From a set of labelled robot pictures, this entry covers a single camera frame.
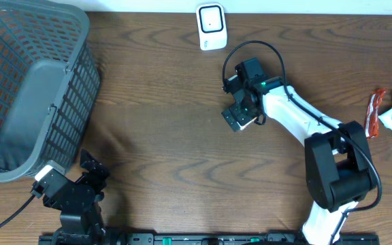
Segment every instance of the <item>red snack packet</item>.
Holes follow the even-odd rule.
[[[365,136],[368,139],[379,136],[378,108],[386,92],[386,88],[380,88],[370,97],[364,124]]]

